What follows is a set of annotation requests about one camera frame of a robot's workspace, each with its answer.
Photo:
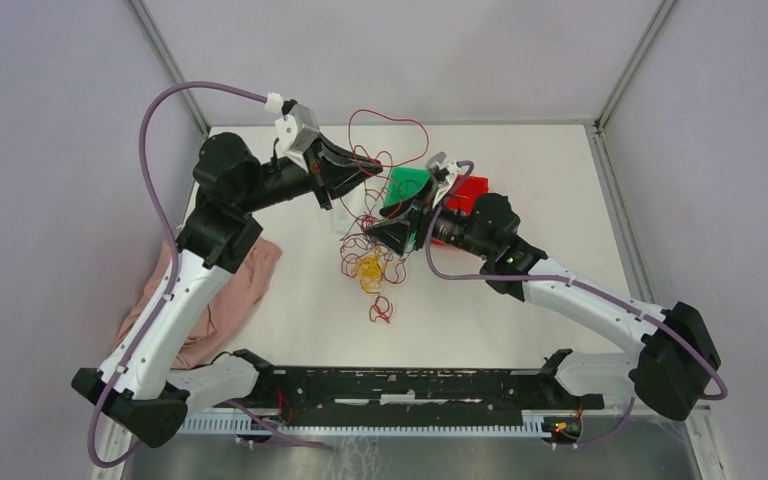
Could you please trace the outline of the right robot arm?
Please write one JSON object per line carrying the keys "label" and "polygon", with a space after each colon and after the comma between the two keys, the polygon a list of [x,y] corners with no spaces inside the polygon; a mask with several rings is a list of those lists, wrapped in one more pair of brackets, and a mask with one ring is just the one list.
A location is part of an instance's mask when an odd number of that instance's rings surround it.
{"label": "right robot arm", "polygon": [[678,302],[663,307],[621,297],[574,273],[518,234],[520,218],[504,195],[477,197],[471,212],[433,203],[423,190],[385,207],[365,228],[376,243],[403,255],[438,241],[483,259],[478,273],[432,272],[450,281],[485,282],[501,295],[558,313],[600,335],[615,353],[559,355],[537,382],[540,400],[562,408],[576,396],[630,397],[661,416],[685,420],[701,401],[729,394],[721,358],[701,313]]}

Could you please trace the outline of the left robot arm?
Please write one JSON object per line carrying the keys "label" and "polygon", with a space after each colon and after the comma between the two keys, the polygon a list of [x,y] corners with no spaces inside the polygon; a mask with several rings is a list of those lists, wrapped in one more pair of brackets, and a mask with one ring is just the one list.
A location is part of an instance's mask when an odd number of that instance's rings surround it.
{"label": "left robot arm", "polygon": [[173,363],[209,303],[242,266],[262,227],[255,212],[311,193],[322,209],[382,165],[317,134],[297,165],[287,156],[260,162],[226,132],[200,148],[193,176],[197,202],[171,248],[170,264],[144,311],[98,368],[82,368],[73,389],[145,446],[168,442],[185,420],[227,400],[267,404],[274,379],[237,355],[173,372]]}

